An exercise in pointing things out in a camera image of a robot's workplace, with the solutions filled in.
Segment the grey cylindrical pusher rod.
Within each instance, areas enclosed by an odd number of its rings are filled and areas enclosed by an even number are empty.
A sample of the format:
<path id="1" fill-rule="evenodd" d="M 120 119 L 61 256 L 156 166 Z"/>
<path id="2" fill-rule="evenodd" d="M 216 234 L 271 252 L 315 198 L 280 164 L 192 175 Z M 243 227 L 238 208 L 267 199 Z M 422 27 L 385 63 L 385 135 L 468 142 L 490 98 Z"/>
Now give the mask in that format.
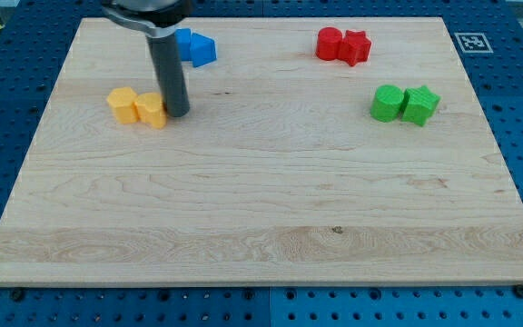
<path id="1" fill-rule="evenodd" d="M 167 113 L 172 117 L 183 117 L 190 111 L 190 102 L 176 37 L 174 34 L 148 37 L 147 44 Z"/>

